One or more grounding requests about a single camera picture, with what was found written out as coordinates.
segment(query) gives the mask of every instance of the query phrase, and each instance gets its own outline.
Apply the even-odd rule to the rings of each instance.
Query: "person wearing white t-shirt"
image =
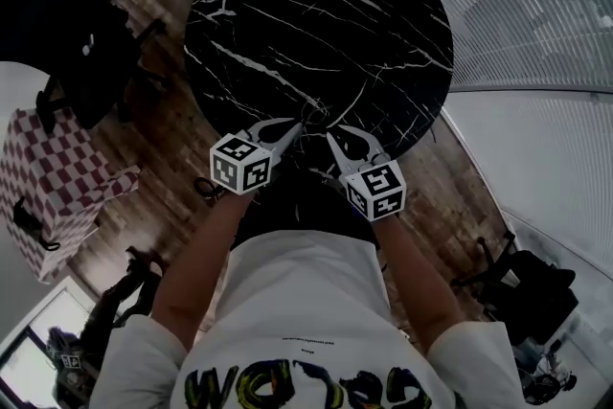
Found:
[[[371,227],[317,177],[218,201],[151,317],[113,332],[91,409],[524,406],[504,324],[467,322],[400,220]],[[426,357],[393,325],[377,246]]]

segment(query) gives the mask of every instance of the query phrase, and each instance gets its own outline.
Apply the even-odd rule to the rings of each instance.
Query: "table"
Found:
[[[194,0],[184,51],[219,133],[299,118],[286,156],[325,175],[326,131],[365,129],[398,157],[439,115],[453,70],[440,0]]]
[[[34,109],[11,116],[0,160],[0,216],[36,277],[51,281],[96,230],[105,201],[138,188],[136,166],[114,171],[91,146],[87,132],[70,109],[56,113],[57,124],[45,133]],[[42,224],[42,239],[58,242],[55,251],[13,221],[13,207],[23,208]]]

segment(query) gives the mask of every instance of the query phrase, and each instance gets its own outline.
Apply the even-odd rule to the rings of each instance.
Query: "window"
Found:
[[[94,303],[71,279],[63,280],[2,343],[0,390],[17,407],[29,401],[57,407],[53,398],[56,368],[46,342],[54,326],[78,335]]]

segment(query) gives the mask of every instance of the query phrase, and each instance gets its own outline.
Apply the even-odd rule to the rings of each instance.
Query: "red and white checkered tablecloth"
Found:
[[[77,253],[104,201],[138,188],[141,171],[132,166],[113,172],[70,109],[56,113],[56,120],[48,135],[34,109],[15,111],[0,161],[0,215],[44,283]],[[42,223],[43,239],[59,242],[56,251],[46,251],[14,224],[12,209],[21,197],[25,211]]]

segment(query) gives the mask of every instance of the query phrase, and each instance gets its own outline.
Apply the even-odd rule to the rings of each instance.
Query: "t-shirt sleeve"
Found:
[[[463,322],[445,331],[427,360],[467,409],[524,407],[519,374],[505,325]]]
[[[168,407],[187,353],[166,328],[144,315],[114,329],[90,409]]]

